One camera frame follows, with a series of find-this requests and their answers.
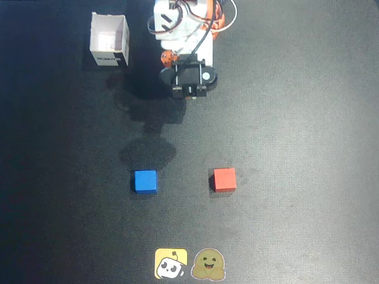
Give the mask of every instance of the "black cable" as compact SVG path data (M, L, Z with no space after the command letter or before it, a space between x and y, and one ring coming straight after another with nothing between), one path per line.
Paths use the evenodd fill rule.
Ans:
M202 39L199 41L199 43L196 45L195 49L192 51L192 53L187 57L187 59L183 62L182 65L180 65L179 69L174 73L174 75L172 76L171 78L171 85L173 84L175 78L177 76L179 76L183 70L185 69L186 65L188 65L188 63L191 61L191 59L194 57L196 51L199 49L199 47L202 45L202 43L204 42L204 40L207 38L209 32L211 31L212 29L212 25L213 25L213 22L214 20L216 19L216 0L213 0L213 12L212 12L212 19L209 23L209 26L208 26L208 29L207 31L205 32L204 36L202 37Z

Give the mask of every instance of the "robot face sticker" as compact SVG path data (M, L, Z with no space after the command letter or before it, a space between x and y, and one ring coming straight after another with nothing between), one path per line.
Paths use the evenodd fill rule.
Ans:
M184 275L187 251L182 248L159 248L155 252L155 278L175 279Z
M156 274L158 274L161 279L173 279L178 276L183 276L183 264L174 259L169 259L166 257L160 262Z
M225 279L223 255L214 248L205 248L196 255L191 276L198 280L221 281Z

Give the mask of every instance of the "wooden block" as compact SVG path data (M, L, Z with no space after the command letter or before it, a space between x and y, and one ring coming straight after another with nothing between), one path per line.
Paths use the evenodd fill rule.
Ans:
M214 170L215 192L233 192L237 188L235 169Z

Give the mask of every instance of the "dark surface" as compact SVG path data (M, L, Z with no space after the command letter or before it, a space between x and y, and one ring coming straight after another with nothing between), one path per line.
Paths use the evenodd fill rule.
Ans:
M158 82L153 1L0 2L2 283L158 283L159 247L220 250L224 283L378 283L375 2L237 5L217 89L186 106ZM92 11L125 12L133 72L91 64ZM133 195L138 168L159 195Z

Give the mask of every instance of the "yellow sticker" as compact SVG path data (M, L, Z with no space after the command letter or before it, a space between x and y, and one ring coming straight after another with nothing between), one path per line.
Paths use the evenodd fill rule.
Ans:
M155 251L155 278L179 278L187 265L187 251L183 248L159 248Z
M209 279L222 281L225 279L225 260L223 255L214 248L205 248L197 253L191 276L198 280Z

